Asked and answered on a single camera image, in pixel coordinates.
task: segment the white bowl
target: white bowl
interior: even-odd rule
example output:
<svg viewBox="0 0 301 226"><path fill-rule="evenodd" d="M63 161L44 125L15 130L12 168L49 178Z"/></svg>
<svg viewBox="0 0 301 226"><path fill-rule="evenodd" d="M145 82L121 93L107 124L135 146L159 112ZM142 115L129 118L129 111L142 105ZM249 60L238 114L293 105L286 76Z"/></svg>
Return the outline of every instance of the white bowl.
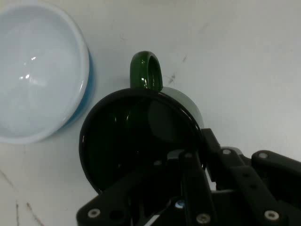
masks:
<svg viewBox="0 0 301 226"><path fill-rule="evenodd" d="M41 140L63 126L86 89L89 55L61 9L30 1L0 13L0 142Z"/></svg>

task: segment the bolt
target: bolt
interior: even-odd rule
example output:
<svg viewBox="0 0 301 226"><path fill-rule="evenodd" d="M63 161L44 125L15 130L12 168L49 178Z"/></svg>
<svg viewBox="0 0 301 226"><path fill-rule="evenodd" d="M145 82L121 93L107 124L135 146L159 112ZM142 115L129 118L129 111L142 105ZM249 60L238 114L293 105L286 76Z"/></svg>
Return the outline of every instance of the bolt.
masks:
<svg viewBox="0 0 301 226"><path fill-rule="evenodd" d="M180 200L178 200L178 201L175 203L174 206L175 206L177 209L183 209L183 208L184 208L184 205L185 205L184 200L180 199Z"/></svg>
<svg viewBox="0 0 301 226"><path fill-rule="evenodd" d="M267 210L264 212L264 216L267 220L276 221L279 219L279 214L273 210Z"/></svg>
<svg viewBox="0 0 301 226"><path fill-rule="evenodd" d="M222 151L223 154L231 154L231 151L229 149L224 149Z"/></svg>
<svg viewBox="0 0 301 226"><path fill-rule="evenodd" d="M268 157L268 154L261 152L261 153L259 153L258 156L259 156L259 158L266 159Z"/></svg>
<svg viewBox="0 0 301 226"><path fill-rule="evenodd" d="M200 225L205 225L205 224L208 224L211 220L211 217L209 214L206 214L206 213L200 213L197 215L197 222L200 224Z"/></svg>
<svg viewBox="0 0 301 226"><path fill-rule="evenodd" d="M187 152L186 154L185 154L185 158L191 158L192 157L192 154L190 153L190 152Z"/></svg>
<svg viewBox="0 0 301 226"><path fill-rule="evenodd" d="M91 209L89 212L88 212L88 217L90 218L96 218L100 215L100 210L99 209Z"/></svg>

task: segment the screw head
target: screw head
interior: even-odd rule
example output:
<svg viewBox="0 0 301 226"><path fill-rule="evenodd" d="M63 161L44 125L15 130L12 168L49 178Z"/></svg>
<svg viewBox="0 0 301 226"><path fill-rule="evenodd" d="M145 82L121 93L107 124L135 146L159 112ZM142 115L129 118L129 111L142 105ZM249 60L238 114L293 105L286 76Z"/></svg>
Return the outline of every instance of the screw head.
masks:
<svg viewBox="0 0 301 226"><path fill-rule="evenodd" d="M206 213L200 213L197 215L197 222L200 225L208 224L211 221L211 217L209 214Z"/></svg>
<svg viewBox="0 0 301 226"><path fill-rule="evenodd" d="M279 219L279 214L273 210L267 210L264 212L264 216L267 220L276 221Z"/></svg>
<svg viewBox="0 0 301 226"><path fill-rule="evenodd" d="M223 154L231 154L231 151L229 149L224 149L222 151Z"/></svg>
<svg viewBox="0 0 301 226"><path fill-rule="evenodd" d="M259 156L259 158L266 159L268 157L268 154L261 152L261 153L259 153L258 156Z"/></svg>
<svg viewBox="0 0 301 226"><path fill-rule="evenodd" d="M184 208L184 205L185 205L184 200L183 200L183 199L180 199L180 200L178 200L178 201L175 203L174 206L175 206L177 209L183 209L183 208Z"/></svg>
<svg viewBox="0 0 301 226"><path fill-rule="evenodd" d="M96 218L100 215L100 210L99 209L91 209L89 212L88 212L88 217L89 218Z"/></svg>

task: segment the scratch mark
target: scratch mark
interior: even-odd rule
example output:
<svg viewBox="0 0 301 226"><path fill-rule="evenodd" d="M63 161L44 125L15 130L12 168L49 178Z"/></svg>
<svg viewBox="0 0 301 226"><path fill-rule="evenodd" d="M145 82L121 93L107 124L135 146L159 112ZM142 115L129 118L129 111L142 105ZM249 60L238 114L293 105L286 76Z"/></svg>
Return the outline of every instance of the scratch mark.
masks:
<svg viewBox="0 0 301 226"><path fill-rule="evenodd" d="M33 212L32 206L27 202L26 203L28 210L32 213L34 220L39 224L39 226L44 226L42 221L38 218L38 216Z"/></svg>
<svg viewBox="0 0 301 226"><path fill-rule="evenodd" d="M126 39L124 38L124 33L120 33L119 37L120 37L120 41L126 41Z"/></svg>
<svg viewBox="0 0 301 226"><path fill-rule="evenodd" d="M13 183L10 181L10 179L8 178L8 176L6 176L6 174L0 170L0 174L3 176L3 178L6 180L6 182L12 187L15 188L15 186L13 185Z"/></svg>
<svg viewBox="0 0 301 226"><path fill-rule="evenodd" d="M17 200L16 200L16 219L17 219L17 226L20 226L20 222L19 222L19 204L18 204Z"/></svg>
<svg viewBox="0 0 301 226"><path fill-rule="evenodd" d="M199 34L202 34L208 27L209 27L210 23L207 22L207 23L204 23L203 26L200 27L198 33Z"/></svg>
<svg viewBox="0 0 301 226"><path fill-rule="evenodd" d="M174 80L175 80L175 73L173 73L173 75L169 79L168 84L171 84L172 82L174 83Z"/></svg>

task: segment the mug rim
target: mug rim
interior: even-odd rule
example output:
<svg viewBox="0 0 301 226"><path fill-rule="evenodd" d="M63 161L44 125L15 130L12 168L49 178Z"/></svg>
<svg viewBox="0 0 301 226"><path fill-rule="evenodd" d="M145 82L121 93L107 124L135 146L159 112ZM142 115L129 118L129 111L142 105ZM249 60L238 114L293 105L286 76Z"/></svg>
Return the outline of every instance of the mug rim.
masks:
<svg viewBox="0 0 301 226"><path fill-rule="evenodd" d="M121 100L124 98L130 98L130 97L141 97L141 98L151 98L153 100L156 100L162 104L167 105L172 110L174 110L183 120L185 120L189 127L192 129L192 134L194 134L194 138L197 141L197 145L200 148L202 144L202 133L201 128L199 127L196 120L193 118L191 113L177 100L173 99L167 94L164 94L162 92L150 90L150 89L134 89L134 88L127 88L115 91L107 96L105 96L103 99L99 100L93 108L90 110L88 115L86 116L83 125L80 130L79 135L79 159L81 166L83 168L83 171L85 173L85 176L91 186L97 191L97 193L101 194L102 190L96 186L96 184L93 182L92 177L89 174L89 170L87 169L86 162L85 162L85 156L84 156L84 150L85 150L85 134L87 133L87 130L89 129L90 121L91 119L102 109L104 109L108 104L111 104L117 100Z"/></svg>

